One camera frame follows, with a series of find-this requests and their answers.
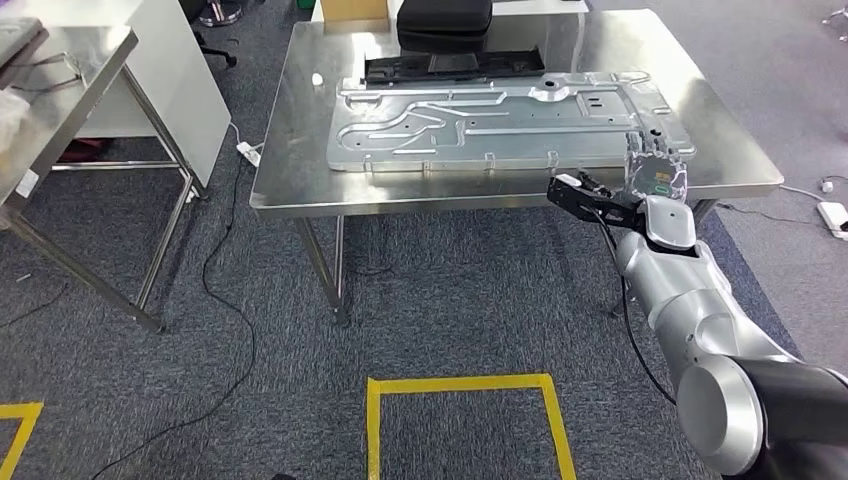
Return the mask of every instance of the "aluminum plate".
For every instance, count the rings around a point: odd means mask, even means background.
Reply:
[[[626,133],[661,131],[683,161],[695,147],[647,73],[338,87],[333,170],[619,167]]]

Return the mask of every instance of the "white plug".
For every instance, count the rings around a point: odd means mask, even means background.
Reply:
[[[259,168],[259,162],[262,160],[262,156],[256,151],[256,147],[251,147],[247,142],[241,142],[236,145],[236,150],[238,150],[251,165]]]
[[[842,230],[842,225],[848,223],[848,211],[845,210],[845,206],[837,202],[820,202],[816,208],[830,229],[830,233],[836,238],[848,240],[848,232]]]

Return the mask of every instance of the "silver robot arm segment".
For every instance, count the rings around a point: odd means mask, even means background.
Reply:
[[[668,364],[681,429],[704,463],[741,480],[848,479],[848,381],[781,348],[742,310],[684,203],[634,205],[551,179],[548,199],[629,228],[616,266]]]

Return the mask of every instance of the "yellow floor marking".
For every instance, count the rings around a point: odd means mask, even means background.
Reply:
[[[368,480],[380,479],[380,395],[405,393],[472,392],[541,388],[545,411],[556,450],[562,480],[576,480],[568,437],[554,381],[547,373],[493,375],[484,377],[412,378],[403,380],[368,379],[365,392],[365,431],[368,436]]]
[[[0,464],[0,480],[9,480],[12,478],[12,473],[18,465],[18,460],[21,458],[21,453],[24,451],[24,445],[29,440],[32,434],[32,429],[35,427],[35,420],[41,414],[43,403],[20,403],[17,405],[0,405],[0,420],[21,419],[21,424],[18,426],[18,432],[12,440],[12,445],[9,447],[9,453]]]

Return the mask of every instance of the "stainless steel table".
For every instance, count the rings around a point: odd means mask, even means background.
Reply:
[[[262,217],[295,219],[330,305],[341,319],[346,215],[546,205],[551,175],[549,171],[331,171],[325,151],[339,79],[361,75],[366,57],[400,54],[393,26],[343,32],[355,27],[341,25],[328,31],[321,23],[295,25],[250,198]],[[652,76],[698,150],[689,163],[689,196],[698,201],[696,218],[703,218],[720,198],[767,195],[783,183],[774,164],[653,12],[492,20],[489,50],[534,46],[539,46],[548,71],[644,71]],[[312,85],[313,73],[323,76],[323,86]],[[623,182],[622,169],[599,169],[594,174],[610,186]],[[323,216],[337,217],[332,272],[308,220]]]
[[[0,153],[0,229],[8,229],[59,263],[71,274],[97,290],[107,300],[135,317],[142,325],[161,330],[163,324],[144,311],[150,290],[159,273],[180,213],[190,196],[205,190],[188,166],[156,110],[124,66],[138,39],[129,27],[65,27],[48,29],[49,37],[19,70],[12,91],[29,101],[31,108],[9,150]],[[79,81],[68,82],[75,75]],[[64,149],[85,123],[109,84],[123,75],[133,96],[147,115],[170,157],[161,162],[98,162],[56,164]],[[62,87],[52,86],[67,83]],[[126,171],[173,168],[183,177],[177,198],[147,269],[135,302],[127,299],[94,272],[68,255],[40,233],[22,212],[44,178],[56,170]]]

